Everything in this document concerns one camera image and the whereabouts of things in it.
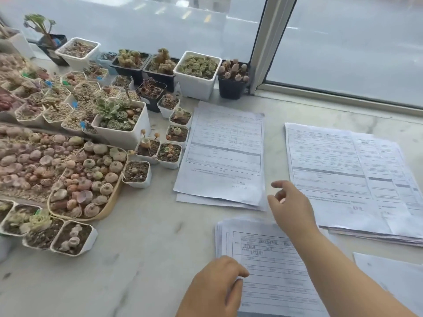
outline person's right hand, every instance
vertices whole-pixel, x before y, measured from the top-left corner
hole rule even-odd
[[[313,207],[304,194],[290,181],[272,182],[273,188],[282,188],[274,196],[267,196],[270,209],[279,227],[291,239],[319,232]]]

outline person's left hand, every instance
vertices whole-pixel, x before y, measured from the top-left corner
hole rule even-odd
[[[243,282],[235,280],[249,275],[248,270],[231,257],[215,259],[195,275],[176,317],[236,317]]]

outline paper stack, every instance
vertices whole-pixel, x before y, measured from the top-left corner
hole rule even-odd
[[[266,209],[264,116],[200,101],[192,118],[176,200]]]
[[[423,245],[423,197],[396,143],[293,123],[285,128],[290,179],[321,227]]]
[[[353,253],[358,268],[400,303],[423,317],[423,266],[377,256]]]
[[[327,317],[307,269],[276,223],[252,218],[221,221],[216,257],[227,255],[247,268],[239,317]]]

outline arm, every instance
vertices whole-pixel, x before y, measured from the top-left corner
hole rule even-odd
[[[331,317],[417,317],[320,233],[308,198],[291,182],[276,181],[272,187],[283,189],[267,197],[276,222],[304,261]]]

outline square black pot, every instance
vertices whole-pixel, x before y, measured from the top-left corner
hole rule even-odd
[[[219,94],[222,98],[237,100],[241,97],[244,93],[248,82],[243,81],[235,81],[231,79],[225,79],[217,75],[217,79],[219,80]]]
[[[110,65],[110,67],[115,68],[118,74],[121,74],[123,76],[132,76],[132,78],[134,79],[134,83],[139,86],[143,83],[143,80],[144,80],[143,68],[145,67],[145,64],[150,60],[150,57],[151,57],[150,53],[144,53],[144,52],[140,52],[140,53],[141,53],[142,59],[144,60],[144,63],[143,65],[141,65],[139,69],[130,69],[130,68],[121,67],[119,65],[117,56],[116,58],[113,59],[113,62]]]
[[[166,84],[165,83],[161,83],[161,82],[157,82],[156,81],[156,86],[160,87],[163,89],[163,91],[161,92],[161,94],[153,99],[150,97],[146,97],[146,96],[142,96],[141,95],[141,91],[140,88],[143,85],[141,84],[138,88],[137,88],[137,94],[140,97],[141,101],[145,102],[145,105],[147,106],[147,109],[150,111],[154,111],[154,112],[160,112],[159,107],[157,106],[157,103],[161,100],[161,98],[166,94]]]
[[[145,67],[143,68],[143,74],[144,74],[144,78],[150,77],[155,79],[157,82],[161,82],[166,84],[167,88],[166,90],[168,92],[174,92],[175,91],[175,86],[176,86],[176,79],[175,79],[175,74],[169,75],[169,74],[160,74],[157,72],[152,72],[152,71],[148,71],[148,67],[151,63],[151,61],[153,60],[154,56],[151,56],[150,60],[148,60],[148,62],[145,63]],[[171,60],[178,64],[179,59],[177,58],[171,58]]]
[[[60,65],[62,67],[68,67],[69,64],[65,61],[64,58],[57,55],[55,50],[60,48],[63,44],[68,42],[68,39],[63,34],[50,34],[52,39],[58,39],[60,43],[56,46],[51,46],[47,41],[46,36],[44,35],[38,42],[38,47],[43,50],[43,52],[54,62],[56,65]]]

